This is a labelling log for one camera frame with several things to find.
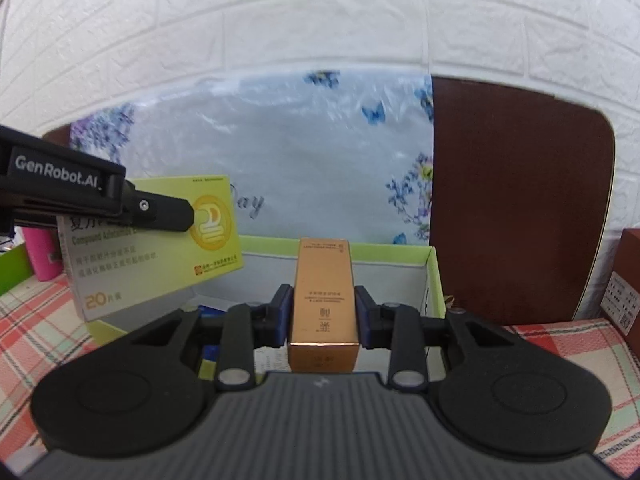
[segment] butterfly pattern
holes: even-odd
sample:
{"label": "butterfly pattern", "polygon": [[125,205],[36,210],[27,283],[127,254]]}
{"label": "butterfly pattern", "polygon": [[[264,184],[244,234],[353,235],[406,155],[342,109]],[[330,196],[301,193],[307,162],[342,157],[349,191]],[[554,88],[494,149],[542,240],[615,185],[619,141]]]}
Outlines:
{"label": "butterfly pattern", "polygon": [[318,72],[310,72],[305,76],[305,83],[311,83],[316,86],[326,86],[327,88],[338,88],[340,82],[338,76],[339,70],[320,70]]}
{"label": "butterfly pattern", "polygon": [[433,124],[433,85],[430,77],[424,78],[424,86],[416,89],[414,95],[420,99],[420,106],[427,114],[429,122]]}
{"label": "butterfly pattern", "polygon": [[362,107],[362,114],[367,118],[367,123],[378,124],[386,121],[385,107],[382,101],[378,101],[375,108]]}
{"label": "butterfly pattern", "polygon": [[406,245],[406,234],[400,233],[394,236],[393,245]]}

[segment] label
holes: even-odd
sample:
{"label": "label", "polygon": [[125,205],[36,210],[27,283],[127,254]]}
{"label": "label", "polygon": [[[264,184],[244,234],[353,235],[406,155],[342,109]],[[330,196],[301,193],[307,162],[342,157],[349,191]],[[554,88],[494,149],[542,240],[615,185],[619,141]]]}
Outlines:
{"label": "label", "polygon": [[640,294],[614,271],[600,306],[622,333],[628,335],[640,310]]}
{"label": "label", "polygon": [[90,170],[66,160],[43,155],[27,148],[14,148],[8,176],[20,176],[37,181],[55,181],[75,190],[100,194],[102,178],[99,171]]}
{"label": "label", "polygon": [[255,371],[258,374],[270,371],[291,371],[286,346],[281,346],[280,348],[257,348],[254,351],[254,362]]}
{"label": "label", "polygon": [[55,262],[59,262],[61,259],[62,259],[62,256],[58,252],[47,253],[47,260],[49,261],[50,264],[53,264]]}

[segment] white paper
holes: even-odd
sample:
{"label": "white paper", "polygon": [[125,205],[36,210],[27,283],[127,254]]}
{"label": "white paper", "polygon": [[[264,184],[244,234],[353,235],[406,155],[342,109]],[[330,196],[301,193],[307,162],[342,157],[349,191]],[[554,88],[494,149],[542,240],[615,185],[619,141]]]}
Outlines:
{"label": "white paper", "polygon": [[254,351],[255,372],[290,372],[287,346],[280,348],[257,348]]}
{"label": "white paper", "polygon": [[640,310],[640,295],[614,271],[600,306],[622,333],[628,335]]}

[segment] floral pattern bag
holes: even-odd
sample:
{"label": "floral pattern bag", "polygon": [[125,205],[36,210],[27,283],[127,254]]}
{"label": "floral pattern bag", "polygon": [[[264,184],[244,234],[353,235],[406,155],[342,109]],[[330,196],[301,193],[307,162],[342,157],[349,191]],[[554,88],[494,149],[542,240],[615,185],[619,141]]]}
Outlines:
{"label": "floral pattern bag", "polygon": [[72,125],[129,178],[228,174],[241,234],[427,244],[431,77],[324,70],[203,80]]}

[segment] white brick wall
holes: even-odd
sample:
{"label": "white brick wall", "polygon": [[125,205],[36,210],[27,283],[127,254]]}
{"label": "white brick wall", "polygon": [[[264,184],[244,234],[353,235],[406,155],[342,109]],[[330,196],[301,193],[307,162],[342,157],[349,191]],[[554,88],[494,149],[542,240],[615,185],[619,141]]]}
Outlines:
{"label": "white brick wall", "polygon": [[231,70],[402,64],[591,105],[616,133],[598,303],[640,226],[640,0],[7,0],[0,121],[42,134],[167,83]]}

